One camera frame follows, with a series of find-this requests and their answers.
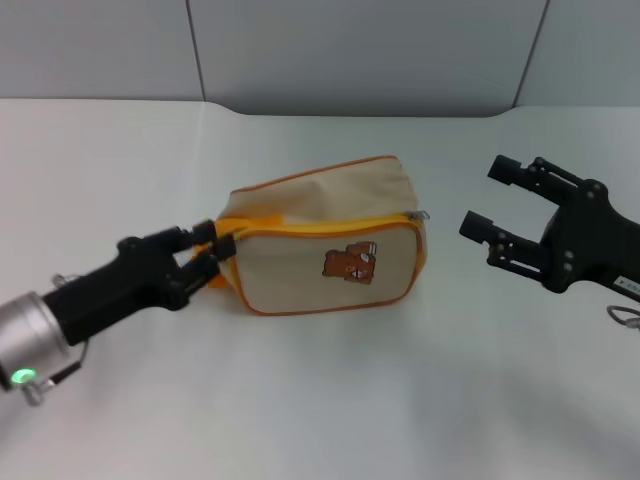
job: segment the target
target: zipper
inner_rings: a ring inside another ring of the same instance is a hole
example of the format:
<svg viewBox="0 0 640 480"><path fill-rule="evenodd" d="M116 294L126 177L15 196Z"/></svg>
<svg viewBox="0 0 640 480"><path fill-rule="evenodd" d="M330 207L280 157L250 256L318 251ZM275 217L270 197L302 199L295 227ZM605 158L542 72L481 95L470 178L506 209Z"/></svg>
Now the zipper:
<svg viewBox="0 0 640 480"><path fill-rule="evenodd" d="M418 221L418 220L424 221L424 220L429 220L431 218L431 215L429 215L429 213L427 213L426 210L414 210L414 211L408 211L404 213L409 220L413 220L413 221Z"/></svg>
<svg viewBox="0 0 640 480"><path fill-rule="evenodd" d="M323 222L306 225L274 225L266 228L260 226L243 228L234 232L236 240L253 236L256 234L290 234L300 236L331 236L340 233L348 233L361 230L377 230L389 225L411 225L422 226L429 214L423 210L385 215L384 217L372 217L363 220L352 220L348 222Z"/></svg>

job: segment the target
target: green led light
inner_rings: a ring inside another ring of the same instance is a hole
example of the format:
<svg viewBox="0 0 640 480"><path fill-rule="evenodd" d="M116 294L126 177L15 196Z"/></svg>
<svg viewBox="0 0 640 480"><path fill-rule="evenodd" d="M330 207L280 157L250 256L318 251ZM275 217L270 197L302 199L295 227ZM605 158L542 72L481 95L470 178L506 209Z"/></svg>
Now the green led light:
<svg viewBox="0 0 640 480"><path fill-rule="evenodd" d="M36 378L36 371L32 368L21 368L11 375L11 381L18 384L30 382L34 378Z"/></svg>

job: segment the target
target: orange zipper trim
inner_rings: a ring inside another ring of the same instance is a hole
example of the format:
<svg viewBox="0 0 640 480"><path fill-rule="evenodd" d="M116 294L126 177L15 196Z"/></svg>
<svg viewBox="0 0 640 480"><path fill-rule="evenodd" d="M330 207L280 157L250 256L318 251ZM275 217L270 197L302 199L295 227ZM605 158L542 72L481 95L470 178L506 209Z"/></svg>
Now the orange zipper trim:
<svg viewBox="0 0 640 480"><path fill-rule="evenodd" d="M387 223L384 225L378 225L376 227L369 227L369 228L364 228L361 230L354 230L351 232L340 232L338 234L334 233L334 234L330 234L330 233L322 233L322 234L310 234L310 233L291 233L291 232L274 232L274 231L269 231L269 230L265 230L265 231L252 231L252 232L247 232L247 234L242 238L249 238L249 237L253 237L256 235L268 235L268 236L274 236L274 237L346 237L348 235L351 235L353 233L368 233L368 232L373 232L373 231L378 231L378 230L386 230L387 228L393 228L393 227L408 227L411 228L414 233L416 234L416 245L418 248L418 252L416 255L416 263L413 269L413 276L411 277L411 281L409 282L409 286L407 287L407 290L400 295L397 298L391 299L391 300L385 300L383 302L374 302L374 303L365 303L365 304L360 304L360 305L350 305L348 307L336 307L336 308L326 308L326 309L321 309L321 310L302 310L302 311L296 311L296 312L276 312L276 313L266 313L266 312L261 312L260 310L256 310L255 308L253 308L251 306L251 304L249 303L249 301L247 300L247 297L245 297L244 295L244 290L242 289L242 281L240 280L240 273L238 272L238 264L236 262L235 257L232 257L231 259L229 259L229 264L230 264L230 270L231 270L231 275L233 276L233 282L235 285L237 285L237 292L238 292L238 296L240 297L240 299L242 300L242 303L245 304L245 306L251 310L252 312L256 313L257 315L262 315L262 316L266 316L266 317L273 317L273 316L288 316L288 315L305 315L305 314L310 314L310 313L325 313L325 312L337 312L340 310L353 310L356 308L370 308L370 307L381 307L384 305L391 305L392 303L398 302L400 300L402 300L404 297L407 296L407 294L409 293L409 291L411 290L411 288L413 287L414 282L416 281L416 279L418 278L418 275L420 274L420 272L422 271L422 268L424 266L424 264L426 263L426 255L424 253L424 248L422 245L422 234L420 232L420 229L418 228L418 226L416 225L415 222L412 222L410 220L407 220L406 222L394 222L394 223Z"/></svg>
<svg viewBox="0 0 640 480"><path fill-rule="evenodd" d="M360 163L373 162L374 160L382 160L383 158L393 158L395 160L398 160L398 157L396 157L395 155L381 155L379 157L363 158L361 160L354 160L353 162L345 162L345 163L340 163L338 165L331 165L330 167L316 168L315 170L309 170L309 171L302 172L302 173L296 173L296 174L293 174L293 175L288 175L286 177L281 177L281 178L278 178L276 180L271 180L271 181L265 182L265 183L258 183L257 185L251 185L249 187L238 188L237 190L233 190L231 192L231 195L233 195L234 193L239 193L239 192L251 192L253 190L259 190L259 189L264 188L264 187L269 187L271 185L276 185L278 183L286 182L287 180L293 180L294 178L305 177L307 175L313 175L314 173L326 172L327 170L334 170L336 168L350 167L351 165L358 165Z"/></svg>
<svg viewBox="0 0 640 480"><path fill-rule="evenodd" d="M311 224L245 223L244 228L233 231L236 240L244 240L253 235L276 235L292 237L340 237L352 232L369 232L388 225L416 225L421 220L412 220L406 213L394 213L360 220L328 221Z"/></svg>

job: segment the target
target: panel seam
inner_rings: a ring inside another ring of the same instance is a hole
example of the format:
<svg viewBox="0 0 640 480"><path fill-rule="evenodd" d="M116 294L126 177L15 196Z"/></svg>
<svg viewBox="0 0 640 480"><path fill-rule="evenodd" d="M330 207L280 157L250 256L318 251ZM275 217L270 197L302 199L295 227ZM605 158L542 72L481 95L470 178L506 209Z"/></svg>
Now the panel seam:
<svg viewBox="0 0 640 480"><path fill-rule="evenodd" d="M547 11L549 10L550 3L551 3L551 0L546 0L544 4L544 8L542 9L542 15L540 15L540 22L538 22L538 28L536 29L536 34L533 37L533 42L531 43L531 48L529 49L529 55L527 56L527 63L525 63L524 65L524 70L522 71L522 77L520 77L518 90L516 90L516 96L513 99L511 108L516 108L518 106L518 101L520 100L520 94L522 93L522 87L524 86L524 82L526 81L527 75L529 74L529 68L531 67L533 54L538 45L538 39L540 38L540 32L542 31L542 26L544 25L544 21L547 18Z"/></svg>
<svg viewBox="0 0 640 480"><path fill-rule="evenodd" d="M187 8L187 18L189 19L189 30L191 31L191 43L193 44L193 53L196 57L196 67L198 69L198 79L200 81L200 94L202 95L202 101L206 102L207 97L204 93L204 77L202 75L202 66L200 64L200 54L198 53L198 42L196 41L196 31L193 27L193 15L191 15L191 1L185 0L185 6Z"/></svg>

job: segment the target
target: gray wall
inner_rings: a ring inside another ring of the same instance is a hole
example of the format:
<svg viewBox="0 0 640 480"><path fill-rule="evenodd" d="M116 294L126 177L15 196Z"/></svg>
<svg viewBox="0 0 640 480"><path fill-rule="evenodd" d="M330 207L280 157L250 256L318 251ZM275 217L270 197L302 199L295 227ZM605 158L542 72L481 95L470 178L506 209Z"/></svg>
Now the gray wall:
<svg viewBox="0 0 640 480"><path fill-rule="evenodd" d="M639 22L639 0L551 0L518 104L640 106Z"/></svg>
<svg viewBox="0 0 640 480"><path fill-rule="evenodd" d="M640 106L640 1L545 1L0 0L0 97L303 115Z"/></svg>
<svg viewBox="0 0 640 480"><path fill-rule="evenodd" d="M209 101L253 114L508 110L544 0L191 0Z"/></svg>
<svg viewBox="0 0 640 480"><path fill-rule="evenodd" d="M0 97L201 100L182 0L0 0Z"/></svg>

